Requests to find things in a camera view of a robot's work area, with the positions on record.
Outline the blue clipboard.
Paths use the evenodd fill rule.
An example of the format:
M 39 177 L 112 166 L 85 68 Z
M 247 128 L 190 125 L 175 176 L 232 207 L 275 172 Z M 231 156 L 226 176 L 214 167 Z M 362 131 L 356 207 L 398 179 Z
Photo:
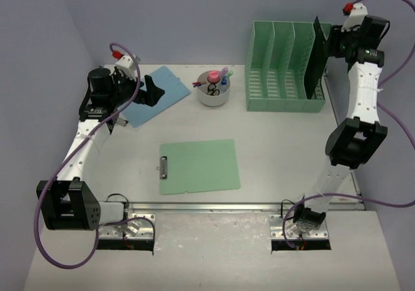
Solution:
M 162 88 L 165 91 L 165 94 L 153 107 L 133 102 L 121 113 L 123 118 L 126 119 L 133 128 L 137 128 L 151 120 L 191 93 L 191 91 L 166 65 L 159 67 L 152 72 L 150 76 L 155 85 Z

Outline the black clipboard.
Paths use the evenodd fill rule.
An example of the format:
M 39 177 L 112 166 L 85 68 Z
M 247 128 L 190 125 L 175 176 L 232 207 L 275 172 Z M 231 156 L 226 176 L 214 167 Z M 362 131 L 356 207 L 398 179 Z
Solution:
M 319 81 L 321 81 L 327 63 L 326 35 L 318 16 L 316 16 L 314 20 L 313 29 L 314 43 L 304 76 L 304 88 L 307 99 L 312 99 L 314 91 Z

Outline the black handled scissors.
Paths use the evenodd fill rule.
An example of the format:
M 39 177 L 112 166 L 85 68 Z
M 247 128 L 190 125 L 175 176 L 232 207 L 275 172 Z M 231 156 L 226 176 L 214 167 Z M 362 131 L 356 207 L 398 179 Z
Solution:
M 207 85 L 207 95 L 209 96 L 220 95 L 220 89 L 217 87 L 217 84 L 210 83 Z

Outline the pink glue bottle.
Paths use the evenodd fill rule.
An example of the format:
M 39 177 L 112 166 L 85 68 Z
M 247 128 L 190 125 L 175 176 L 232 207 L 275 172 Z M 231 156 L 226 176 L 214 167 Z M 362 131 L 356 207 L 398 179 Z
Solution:
M 210 71 L 208 73 L 207 81 L 210 84 L 216 84 L 217 82 L 220 82 L 220 80 L 221 80 L 221 77 L 220 77 L 220 73 L 218 71 Z

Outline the small clear spray bottle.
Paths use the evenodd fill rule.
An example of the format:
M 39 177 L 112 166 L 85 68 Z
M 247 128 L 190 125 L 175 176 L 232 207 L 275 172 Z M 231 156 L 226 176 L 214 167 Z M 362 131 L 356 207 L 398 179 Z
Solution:
M 222 80 L 221 80 L 221 85 L 220 85 L 220 92 L 221 93 L 225 93 L 226 92 L 226 90 L 227 90 L 226 85 L 227 85 L 227 79 L 226 79 L 225 76 L 223 76 L 222 77 Z

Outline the purple highlighter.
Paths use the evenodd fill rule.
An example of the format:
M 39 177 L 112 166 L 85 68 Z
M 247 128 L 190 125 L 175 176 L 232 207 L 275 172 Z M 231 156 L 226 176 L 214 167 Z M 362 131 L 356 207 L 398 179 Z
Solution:
M 221 70 L 221 72 L 220 72 L 220 76 L 221 77 L 224 77 L 225 75 L 226 75 L 226 73 L 228 72 L 228 68 L 227 67 L 224 67 L 222 70 Z

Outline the green clipboard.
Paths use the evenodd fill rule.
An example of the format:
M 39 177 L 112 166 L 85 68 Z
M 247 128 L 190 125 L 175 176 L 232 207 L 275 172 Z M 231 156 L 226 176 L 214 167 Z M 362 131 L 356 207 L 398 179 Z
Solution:
M 161 195 L 241 187 L 233 139 L 162 144 L 159 169 Z

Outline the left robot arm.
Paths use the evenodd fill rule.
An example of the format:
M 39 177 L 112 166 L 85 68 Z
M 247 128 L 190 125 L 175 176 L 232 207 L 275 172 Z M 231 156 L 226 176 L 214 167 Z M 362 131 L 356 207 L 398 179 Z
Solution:
M 91 173 L 116 125 L 116 111 L 128 100 L 153 107 L 165 92 L 151 76 L 138 81 L 128 78 L 119 67 L 96 68 L 89 72 L 87 83 L 78 111 L 78 130 L 65 157 L 67 163 L 51 185 L 41 181 L 36 188 L 37 194 L 45 194 L 41 213 L 50 230 L 95 230 L 112 224 L 114 230 L 126 235 L 134 229 L 134 217 L 125 213 L 124 202 L 98 201 L 90 186 Z

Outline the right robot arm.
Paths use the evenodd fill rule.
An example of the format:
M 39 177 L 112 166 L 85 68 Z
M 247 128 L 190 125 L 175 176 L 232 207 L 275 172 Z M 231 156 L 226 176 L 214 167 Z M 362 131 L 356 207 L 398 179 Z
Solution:
M 378 50 L 390 22 L 376 16 L 349 17 L 343 25 L 332 26 L 326 41 L 328 57 L 343 58 L 350 83 L 346 118 L 328 137 L 327 162 L 311 194 L 306 194 L 289 218 L 290 229 L 298 235 L 317 230 L 323 224 L 329 203 L 342 182 L 365 164 L 386 138 L 377 112 L 378 82 L 385 54 Z

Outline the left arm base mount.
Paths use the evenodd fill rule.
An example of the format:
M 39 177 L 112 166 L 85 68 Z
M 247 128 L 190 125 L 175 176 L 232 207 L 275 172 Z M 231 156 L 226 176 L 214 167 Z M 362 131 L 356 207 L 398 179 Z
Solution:
M 125 202 L 101 202 L 100 206 L 98 250 L 154 251 L 154 212 Z

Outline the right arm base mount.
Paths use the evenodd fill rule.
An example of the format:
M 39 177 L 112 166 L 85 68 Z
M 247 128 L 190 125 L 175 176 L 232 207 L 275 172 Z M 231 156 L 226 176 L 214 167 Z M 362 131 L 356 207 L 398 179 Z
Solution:
M 280 216 L 269 215 L 271 251 L 330 250 L 331 244 L 326 222 L 319 229 L 300 229 L 291 220 L 285 223 Z

